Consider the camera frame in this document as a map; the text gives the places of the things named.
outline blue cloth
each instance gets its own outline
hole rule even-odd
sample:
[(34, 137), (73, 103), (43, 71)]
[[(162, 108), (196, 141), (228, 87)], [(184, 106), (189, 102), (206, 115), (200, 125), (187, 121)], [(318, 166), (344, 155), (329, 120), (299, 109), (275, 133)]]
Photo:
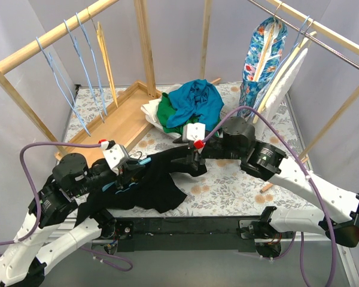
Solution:
[(206, 130), (212, 130), (218, 123), (223, 107), (222, 98), (207, 80), (195, 80), (184, 84), (168, 95), (174, 115), (168, 118), (166, 127), (173, 128), (184, 124), (191, 116), (199, 117)]

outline pile of clothes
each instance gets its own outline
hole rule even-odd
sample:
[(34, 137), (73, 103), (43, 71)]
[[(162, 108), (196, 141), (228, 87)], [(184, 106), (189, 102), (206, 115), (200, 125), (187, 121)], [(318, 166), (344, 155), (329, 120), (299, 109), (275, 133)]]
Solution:
[(178, 138), (188, 123), (203, 123), (211, 131), (220, 121), (221, 95), (207, 80), (176, 84), (160, 99), (141, 107), (146, 119), (161, 131)]

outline metal rod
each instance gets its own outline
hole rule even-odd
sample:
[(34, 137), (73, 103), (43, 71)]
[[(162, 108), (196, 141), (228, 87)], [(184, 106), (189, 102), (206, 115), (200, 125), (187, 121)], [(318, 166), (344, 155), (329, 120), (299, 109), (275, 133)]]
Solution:
[[(283, 18), (280, 18), (280, 16), (277, 16), (276, 14), (274, 14), (273, 12), (271, 12), (270, 10), (268, 10), (266, 7), (262, 6), (261, 4), (253, 1), (253, 0), (247, 0), (250, 3), (254, 4), (255, 6), (257, 6), (258, 8), (262, 9), (263, 11), (265, 11), (266, 13), (270, 14), (271, 16), (274, 16), (276, 19), (278, 19), (279, 21), (285, 23), (287, 26), (293, 28), (295, 31), (299, 32), (300, 28), (291, 24), (290, 22), (284, 20)], [(354, 61), (352, 61), (351, 59), (347, 58), (346, 56), (344, 56), (343, 54), (339, 53), (338, 51), (336, 51), (335, 49), (331, 48), (330, 46), (326, 45), (325, 43), (323, 43), (322, 41), (316, 39), (314, 36), (311, 36), (310, 34), (306, 33), (305, 31), (301, 30), (300, 33), (302, 35), (304, 35), (305, 37), (309, 38), (312, 42), (318, 44), (319, 46), (321, 46), (322, 48), (326, 49), (327, 51), (333, 53), (335, 56), (341, 58), (343, 61), (349, 63), (351, 66), (357, 68), (359, 70), (359, 64), (355, 63)]]

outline white wall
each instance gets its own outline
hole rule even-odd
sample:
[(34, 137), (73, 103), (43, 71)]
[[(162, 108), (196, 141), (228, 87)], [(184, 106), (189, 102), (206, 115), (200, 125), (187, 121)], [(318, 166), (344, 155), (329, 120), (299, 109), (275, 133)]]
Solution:
[[(45, 30), (62, 23), (77, 11), (85, 9), (95, 0), (29, 0)], [(173, 84), (191, 81), (199, 76), (200, 49), (202, 43), (203, 0), (149, 0), (151, 45), (153, 50), (156, 83)], [(275, 7), (265, 0), (258, 2), (275, 11)], [(319, 20), (329, 0), (289, 0), (288, 4), (310, 14)], [(211, 25), (209, 31), (208, 57), (206, 60), (206, 79), (222, 77), (223, 82), (242, 81), (242, 67), (247, 54), (251, 35), (269, 15), (246, 0), (214, 0), (212, 3)], [(300, 26), (291, 17), (286, 19)], [(126, 86), (135, 80), (145, 80), (144, 66), (139, 44), (133, 1), (121, 0), (95, 17), (105, 31), (109, 58), (114, 82)], [(102, 83), (108, 86), (107, 76), (98, 49), (96, 34), (92, 23), (85, 24), (99, 62)], [(289, 51), (296, 32), (289, 29), (286, 51)], [(90, 50), (83, 33), (76, 29), (86, 65), (93, 67)], [(66, 70), (76, 84), (87, 86), (83, 70), (75, 54), (69, 36), (55, 43), (58, 55)], [(90, 73), (92, 84), (96, 86), (96, 73)]]
[[(359, 44), (359, 0), (331, 1), (321, 23)], [(359, 57), (325, 37), (324, 42), (359, 63)], [(291, 100), (306, 144), (339, 109), (356, 86), (359, 71), (316, 45), (291, 87)], [(359, 192), (359, 99), (309, 153), (314, 169), (328, 181)], [(359, 272), (359, 245), (351, 250)]]
[[(27, 0), (0, 0), (0, 60), (45, 33)], [(48, 48), (61, 64), (55, 51)], [(45, 58), (39, 54), (7, 74), (47, 127), (62, 138), (69, 114)], [(68, 77), (72, 88), (74, 85)], [(32, 191), (19, 162), (20, 149), (46, 138), (0, 88), (0, 241), (13, 239), (32, 200)], [(55, 164), (53, 148), (26, 152), (26, 163), (37, 188)]]

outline black cloth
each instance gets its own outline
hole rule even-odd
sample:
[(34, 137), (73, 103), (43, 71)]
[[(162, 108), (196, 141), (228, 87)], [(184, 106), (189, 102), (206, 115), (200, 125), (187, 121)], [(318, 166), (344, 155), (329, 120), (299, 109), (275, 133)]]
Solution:
[(171, 163), (173, 159), (186, 157), (187, 153), (187, 146), (180, 146), (148, 155), (151, 161), (142, 171), (142, 178), (129, 190), (115, 194), (117, 189), (112, 185), (104, 192), (90, 193), (87, 201), (78, 207), (76, 226), (103, 208), (127, 210), (139, 206), (160, 213), (177, 208), (185, 200), (186, 194), (175, 185), (170, 173), (200, 176), (207, 172), (205, 165), (194, 170), (186, 164)]

